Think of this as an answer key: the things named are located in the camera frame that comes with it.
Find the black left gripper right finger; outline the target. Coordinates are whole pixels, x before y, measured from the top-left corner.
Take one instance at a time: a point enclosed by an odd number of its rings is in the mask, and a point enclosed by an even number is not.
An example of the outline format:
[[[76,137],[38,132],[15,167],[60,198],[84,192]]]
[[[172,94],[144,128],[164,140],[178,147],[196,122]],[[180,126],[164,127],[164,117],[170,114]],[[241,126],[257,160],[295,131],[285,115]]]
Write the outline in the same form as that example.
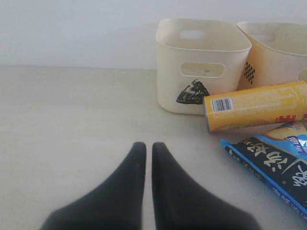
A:
[[[152,147],[152,195],[158,230],[259,230],[254,217],[194,181],[163,142]]]

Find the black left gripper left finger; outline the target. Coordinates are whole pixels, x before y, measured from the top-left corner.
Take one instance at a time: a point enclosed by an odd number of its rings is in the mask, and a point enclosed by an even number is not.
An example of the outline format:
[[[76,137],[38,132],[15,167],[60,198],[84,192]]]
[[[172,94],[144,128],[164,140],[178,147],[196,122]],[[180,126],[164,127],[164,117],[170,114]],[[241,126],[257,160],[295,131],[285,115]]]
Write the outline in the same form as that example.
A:
[[[42,230],[140,230],[146,145],[133,143],[123,162],[98,187],[53,211]]]

